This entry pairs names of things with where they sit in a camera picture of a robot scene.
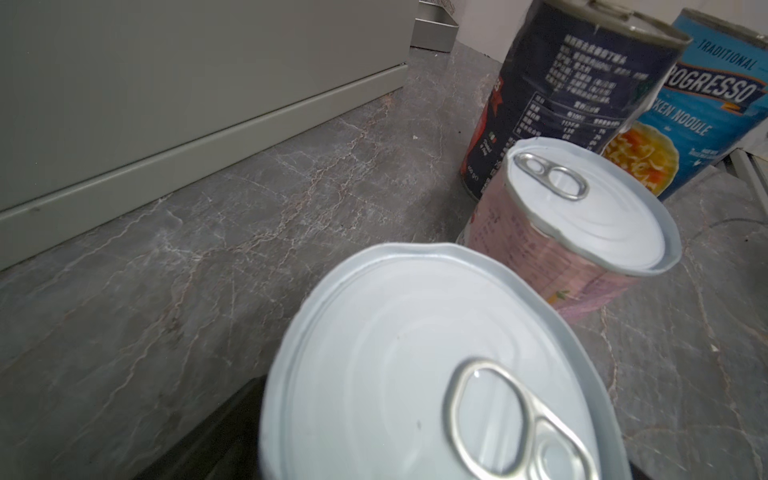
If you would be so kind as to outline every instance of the white wall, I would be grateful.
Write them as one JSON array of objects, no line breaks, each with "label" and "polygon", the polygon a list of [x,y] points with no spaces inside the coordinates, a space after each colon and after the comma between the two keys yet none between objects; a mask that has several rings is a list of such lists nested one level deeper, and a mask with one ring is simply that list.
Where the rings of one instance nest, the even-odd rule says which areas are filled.
[{"label": "white wall", "polygon": [[[612,0],[646,15],[672,22],[683,7],[768,33],[768,0]],[[531,0],[450,0],[459,24],[457,39],[504,61]]]}]

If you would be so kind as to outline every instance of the can label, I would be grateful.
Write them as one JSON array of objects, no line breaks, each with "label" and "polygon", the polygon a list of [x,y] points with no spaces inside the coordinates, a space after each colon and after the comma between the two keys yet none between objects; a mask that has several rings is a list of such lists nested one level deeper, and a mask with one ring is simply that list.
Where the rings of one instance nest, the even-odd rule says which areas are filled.
[{"label": "can label", "polygon": [[488,185],[457,243],[517,273],[569,323],[619,296],[637,277],[606,270],[531,225],[499,175]]},{"label": "can label", "polygon": [[694,38],[653,107],[603,155],[668,197],[768,117],[768,52],[681,15]]},{"label": "can label", "polygon": [[461,174],[480,198],[517,140],[552,137],[602,151],[680,57],[599,28],[542,0],[502,65]]}]

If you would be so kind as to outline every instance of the can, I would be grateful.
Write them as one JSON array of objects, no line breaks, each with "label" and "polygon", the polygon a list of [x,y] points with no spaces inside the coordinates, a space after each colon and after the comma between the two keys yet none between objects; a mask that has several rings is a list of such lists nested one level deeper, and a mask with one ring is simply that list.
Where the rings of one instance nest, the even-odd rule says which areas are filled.
[{"label": "can", "polygon": [[690,43],[675,28],[599,0],[534,0],[461,167],[480,198],[516,141],[552,137],[600,152],[650,107]]},{"label": "can", "polygon": [[765,35],[690,8],[673,25],[693,43],[651,110],[603,153],[662,200],[768,118]]},{"label": "can", "polygon": [[664,205],[600,155],[519,141],[458,242],[514,270],[569,323],[682,255]]},{"label": "can", "polygon": [[267,378],[259,459],[269,480],[631,478],[568,325],[451,243],[371,247],[315,287]]}]

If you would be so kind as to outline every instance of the marble countertop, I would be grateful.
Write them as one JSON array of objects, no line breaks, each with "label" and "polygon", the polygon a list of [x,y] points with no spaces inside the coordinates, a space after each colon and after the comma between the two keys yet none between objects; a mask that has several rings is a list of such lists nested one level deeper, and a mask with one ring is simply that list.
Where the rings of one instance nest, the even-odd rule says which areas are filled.
[{"label": "marble countertop", "polygon": [[[302,299],[384,241],[452,241],[500,64],[412,49],[406,86],[0,272],[3,478],[131,478],[267,372]],[[710,168],[685,254],[575,328],[657,480],[765,478],[768,227]]]}]

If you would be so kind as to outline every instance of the pink can label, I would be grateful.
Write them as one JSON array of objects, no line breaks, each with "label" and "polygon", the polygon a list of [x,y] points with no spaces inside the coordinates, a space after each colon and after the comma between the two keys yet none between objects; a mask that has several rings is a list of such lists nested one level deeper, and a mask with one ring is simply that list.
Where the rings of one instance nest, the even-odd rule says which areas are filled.
[{"label": "pink can label", "polygon": [[488,185],[457,243],[511,268],[569,323],[639,280],[610,272],[539,232],[510,197],[504,175]]}]

